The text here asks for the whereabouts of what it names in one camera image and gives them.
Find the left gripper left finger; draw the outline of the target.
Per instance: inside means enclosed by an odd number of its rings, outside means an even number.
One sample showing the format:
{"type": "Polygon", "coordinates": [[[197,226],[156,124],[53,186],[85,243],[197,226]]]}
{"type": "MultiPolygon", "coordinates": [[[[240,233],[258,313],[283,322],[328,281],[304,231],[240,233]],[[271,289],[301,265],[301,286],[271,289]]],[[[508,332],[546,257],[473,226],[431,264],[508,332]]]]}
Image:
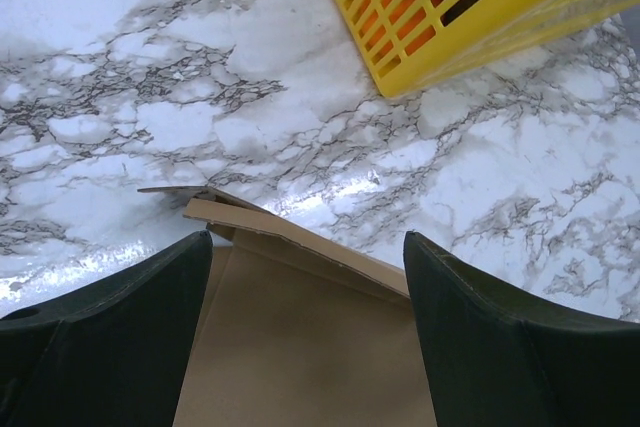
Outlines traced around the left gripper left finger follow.
{"type": "Polygon", "coordinates": [[[4,426],[170,426],[212,261],[195,232],[1,320],[4,426]]]}

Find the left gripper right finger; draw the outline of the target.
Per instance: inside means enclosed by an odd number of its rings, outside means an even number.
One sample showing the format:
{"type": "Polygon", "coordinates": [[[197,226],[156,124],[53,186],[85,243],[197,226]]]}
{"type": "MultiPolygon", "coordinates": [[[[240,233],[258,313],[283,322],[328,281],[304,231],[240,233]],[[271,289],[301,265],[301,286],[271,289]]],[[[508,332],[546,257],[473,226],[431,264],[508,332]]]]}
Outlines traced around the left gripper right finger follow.
{"type": "Polygon", "coordinates": [[[635,426],[639,327],[530,294],[422,234],[403,261],[441,426],[635,426]]]}

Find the brown cardboard box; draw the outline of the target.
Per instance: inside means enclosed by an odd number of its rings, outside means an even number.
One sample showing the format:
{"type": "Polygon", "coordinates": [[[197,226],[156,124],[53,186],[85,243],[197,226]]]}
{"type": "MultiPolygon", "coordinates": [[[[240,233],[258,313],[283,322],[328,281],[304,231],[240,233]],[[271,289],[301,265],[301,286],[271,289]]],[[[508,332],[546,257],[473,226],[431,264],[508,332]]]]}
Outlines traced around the brown cardboard box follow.
{"type": "Polygon", "coordinates": [[[213,260],[178,426],[432,426],[402,269],[212,187],[213,260]]]}

